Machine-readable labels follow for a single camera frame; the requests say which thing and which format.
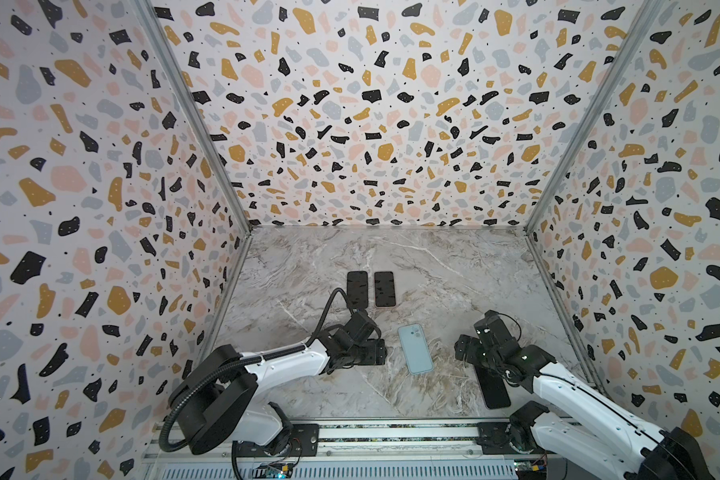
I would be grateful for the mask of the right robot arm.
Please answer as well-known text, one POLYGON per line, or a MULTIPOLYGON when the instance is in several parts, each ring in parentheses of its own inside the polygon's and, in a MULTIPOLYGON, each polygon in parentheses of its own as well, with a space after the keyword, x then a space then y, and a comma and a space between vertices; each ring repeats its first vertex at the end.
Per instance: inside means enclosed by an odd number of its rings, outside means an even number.
POLYGON ((570 372, 544 349, 519 343, 505 315, 487 311, 454 344, 472 365, 491 409, 510 404, 508 387, 536 395, 518 408, 502 435, 519 454, 538 450, 564 457, 598 479, 708 479, 697 440, 630 413, 570 372))

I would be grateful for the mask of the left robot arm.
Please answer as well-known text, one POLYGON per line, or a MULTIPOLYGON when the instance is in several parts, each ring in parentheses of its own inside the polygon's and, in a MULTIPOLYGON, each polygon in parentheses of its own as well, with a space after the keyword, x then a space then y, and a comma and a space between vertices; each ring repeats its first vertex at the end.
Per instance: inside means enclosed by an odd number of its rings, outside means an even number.
POLYGON ((306 377, 381 366, 386 357, 381 330, 364 310, 352 312, 344 324, 320 325, 307 339, 279 349, 242 353, 222 345, 170 395, 159 448, 202 455, 230 440, 280 455, 297 434, 283 409, 266 399, 270 391, 306 377))

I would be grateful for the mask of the light blue phone case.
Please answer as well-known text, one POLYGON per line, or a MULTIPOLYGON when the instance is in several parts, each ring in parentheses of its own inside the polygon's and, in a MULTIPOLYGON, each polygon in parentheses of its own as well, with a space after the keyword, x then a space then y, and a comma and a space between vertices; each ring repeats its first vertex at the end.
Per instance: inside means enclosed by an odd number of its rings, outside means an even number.
POLYGON ((419 324, 402 326, 398 329, 398 335, 410 374, 420 375, 431 372, 434 363, 423 327, 419 324))

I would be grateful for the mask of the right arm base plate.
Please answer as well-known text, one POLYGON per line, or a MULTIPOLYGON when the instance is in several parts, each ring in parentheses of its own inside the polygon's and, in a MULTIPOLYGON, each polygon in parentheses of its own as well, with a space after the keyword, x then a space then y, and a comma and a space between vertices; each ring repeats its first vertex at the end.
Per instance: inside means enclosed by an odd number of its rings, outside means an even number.
POLYGON ((483 455, 541 455, 544 452, 540 448, 528 452, 516 450, 511 445, 508 421, 479 422, 476 428, 475 443, 481 448, 483 455))

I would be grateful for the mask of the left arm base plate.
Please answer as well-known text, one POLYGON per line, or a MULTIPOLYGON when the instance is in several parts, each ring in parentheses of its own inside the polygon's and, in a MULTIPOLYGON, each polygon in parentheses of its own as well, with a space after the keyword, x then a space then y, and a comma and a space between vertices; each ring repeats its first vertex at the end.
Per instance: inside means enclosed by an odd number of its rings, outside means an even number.
POLYGON ((315 457, 320 440, 320 425, 317 423, 296 423, 290 430, 279 434, 265 446, 252 442, 238 444, 239 458, 279 460, 282 458, 315 457))

